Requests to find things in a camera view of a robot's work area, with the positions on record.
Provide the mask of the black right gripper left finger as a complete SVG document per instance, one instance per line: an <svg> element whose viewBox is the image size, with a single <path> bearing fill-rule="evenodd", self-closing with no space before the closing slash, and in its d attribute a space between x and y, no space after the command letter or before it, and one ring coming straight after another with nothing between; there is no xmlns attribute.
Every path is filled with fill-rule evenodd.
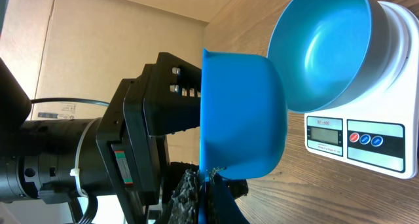
<svg viewBox="0 0 419 224"><path fill-rule="evenodd" d="M198 223L199 175L187 169L175 188L167 208L160 217L161 224Z"/></svg>

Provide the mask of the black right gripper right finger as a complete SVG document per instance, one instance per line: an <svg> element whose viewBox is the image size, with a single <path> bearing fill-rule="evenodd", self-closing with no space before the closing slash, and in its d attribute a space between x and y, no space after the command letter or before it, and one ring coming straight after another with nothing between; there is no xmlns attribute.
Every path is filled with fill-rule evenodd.
<svg viewBox="0 0 419 224"><path fill-rule="evenodd" d="M219 174L215 174L207 185L207 223L249 224L235 201L249 192L245 179L224 179Z"/></svg>

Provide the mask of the blue plastic measuring scoop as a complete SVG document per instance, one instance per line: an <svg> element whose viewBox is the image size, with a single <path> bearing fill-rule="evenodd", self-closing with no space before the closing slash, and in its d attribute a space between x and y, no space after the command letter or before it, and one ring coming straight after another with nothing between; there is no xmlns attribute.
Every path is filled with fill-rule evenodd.
<svg viewBox="0 0 419 224"><path fill-rule="evenodd" d="M277 167L287 137L287 103L274 64L264 56L203 51L200 179L263 177Z"/></svg>

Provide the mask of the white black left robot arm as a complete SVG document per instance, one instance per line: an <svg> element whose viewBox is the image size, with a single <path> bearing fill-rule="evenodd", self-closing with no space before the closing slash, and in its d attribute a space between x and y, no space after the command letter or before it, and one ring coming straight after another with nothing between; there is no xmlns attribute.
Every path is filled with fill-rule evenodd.
<svg viewBox="0 0 419 224"><path fill-rule="evenodd" d="M161 52L123 79L102 117L31 121L29 99L1 66L1 201L66 203L93 222L98 197L116 195L128 223L222 223L239 212L247 181L172 162L169 134L200 124L200 68Z"/></svg>

